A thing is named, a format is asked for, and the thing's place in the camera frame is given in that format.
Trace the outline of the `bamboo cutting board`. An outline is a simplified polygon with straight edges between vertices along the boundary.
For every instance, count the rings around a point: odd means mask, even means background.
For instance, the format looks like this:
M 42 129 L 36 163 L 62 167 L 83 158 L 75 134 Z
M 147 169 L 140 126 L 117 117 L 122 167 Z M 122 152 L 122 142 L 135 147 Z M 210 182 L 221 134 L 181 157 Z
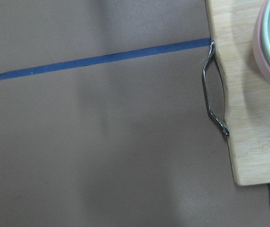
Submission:
M 270 83 L 253 55 L 261 0 L 208 0 L 207 16 L 225 94 L 234 181 L 270 183 Z

